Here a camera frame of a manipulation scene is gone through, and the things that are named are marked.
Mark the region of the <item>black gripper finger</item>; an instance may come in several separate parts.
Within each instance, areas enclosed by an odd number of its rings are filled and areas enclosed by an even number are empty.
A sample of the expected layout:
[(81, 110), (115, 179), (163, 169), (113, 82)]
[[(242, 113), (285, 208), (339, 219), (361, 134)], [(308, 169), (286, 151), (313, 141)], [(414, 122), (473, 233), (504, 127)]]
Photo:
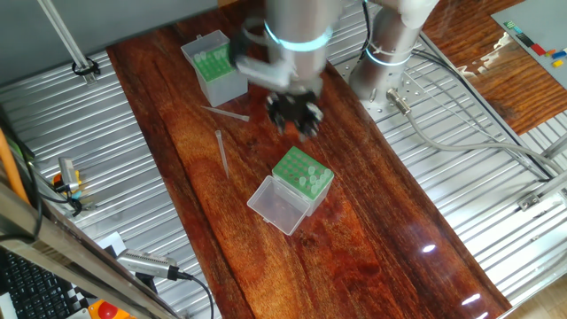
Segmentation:
[(276, 126), (280, 135), (283, 135), (286, 128), (286, 120), (281, 113), (278, 105), (267, 105), (268, 117), (271, 122)]
[(323, 112), (313, 103), (306, 103), (299, 121), (299, 132), (303, 139), (314, 137), (319, 131)]

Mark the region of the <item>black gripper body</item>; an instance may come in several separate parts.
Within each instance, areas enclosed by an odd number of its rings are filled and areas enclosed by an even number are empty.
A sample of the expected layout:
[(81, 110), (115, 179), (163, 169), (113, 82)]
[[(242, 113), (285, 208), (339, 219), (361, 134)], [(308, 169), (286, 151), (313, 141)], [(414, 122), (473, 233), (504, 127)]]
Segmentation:
[(293, 122), (299, 125), (306, 103), (317, 101), (317, 96), (313, 91), (301, 94), (276, 93), (272, 92), (267, 96), (267, 105), (278, 105), (286, 122)]

